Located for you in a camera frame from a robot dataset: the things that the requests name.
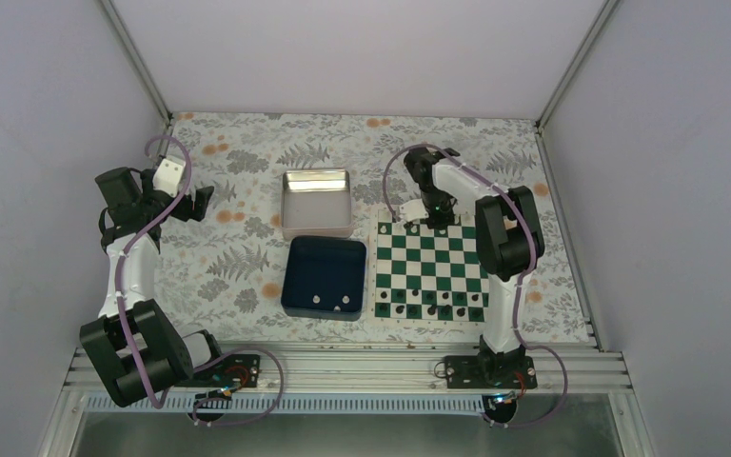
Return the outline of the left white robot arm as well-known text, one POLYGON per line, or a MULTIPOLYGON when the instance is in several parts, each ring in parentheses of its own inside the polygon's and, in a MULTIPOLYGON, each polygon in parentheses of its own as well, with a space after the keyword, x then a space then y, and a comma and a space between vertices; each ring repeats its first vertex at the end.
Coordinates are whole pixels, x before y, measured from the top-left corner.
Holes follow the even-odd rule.
POLYGON ((100 244, 109 258, 109 285, 98 317, 80 328, 80 343, 118 407, 143 399, 162 403, 167 391, 193 377, 219 383, 227 359, 206 330, 179 330, 155 300, 161 225, 172 216, 204 219, 211 187, 185 192, 189 172, 180 159, 153 169, 117 168, 96 177, 106 206, 100 244))

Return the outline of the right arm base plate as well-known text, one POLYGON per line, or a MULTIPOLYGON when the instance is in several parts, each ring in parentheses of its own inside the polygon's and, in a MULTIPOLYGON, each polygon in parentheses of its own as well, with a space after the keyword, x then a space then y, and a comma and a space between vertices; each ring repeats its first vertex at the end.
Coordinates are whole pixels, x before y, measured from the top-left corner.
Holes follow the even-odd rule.
POLYGON ((450 389, 512 389, 538 387, 531 357, 512 357, 499 363, 479 356, 450 355, 444 358, 445 380, 450 389))

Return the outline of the blue square tray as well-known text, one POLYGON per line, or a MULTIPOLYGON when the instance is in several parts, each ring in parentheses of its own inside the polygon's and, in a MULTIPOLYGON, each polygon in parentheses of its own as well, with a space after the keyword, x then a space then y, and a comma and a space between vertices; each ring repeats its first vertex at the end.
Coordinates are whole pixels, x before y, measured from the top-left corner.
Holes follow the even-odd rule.
POLYGON ((299 236, 289 247, 281 305, 286 315, 353 322, 365 298, 366 245, 359 240, 299 236))

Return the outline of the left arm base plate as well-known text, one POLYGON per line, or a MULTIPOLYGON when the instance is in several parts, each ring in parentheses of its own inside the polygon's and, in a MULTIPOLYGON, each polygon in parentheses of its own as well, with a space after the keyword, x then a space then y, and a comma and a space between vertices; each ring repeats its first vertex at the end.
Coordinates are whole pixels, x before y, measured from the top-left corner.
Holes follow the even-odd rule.
POLYGON ((219 364, 206 368, 192 378, 176 384, 177 387, 205 389, 257 387, 261 357, 257 354, 235 354, 219 364))

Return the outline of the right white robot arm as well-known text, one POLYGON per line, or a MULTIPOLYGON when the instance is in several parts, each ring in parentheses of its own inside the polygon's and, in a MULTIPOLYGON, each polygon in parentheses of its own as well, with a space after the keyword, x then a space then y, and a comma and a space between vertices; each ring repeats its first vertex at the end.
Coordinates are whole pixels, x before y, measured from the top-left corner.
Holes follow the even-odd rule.
POLYGON ((501 387, 525 357, 518 336, 519 307, 526 276, 544 252, 533 192, 492 183, 453 149, 414 145, 400 155, 421 197, 400 205, 397 220, 446 229, 455 224, 456 206, 472 211, 479 266, 489 280, 477 372, 488 387, 501 387))

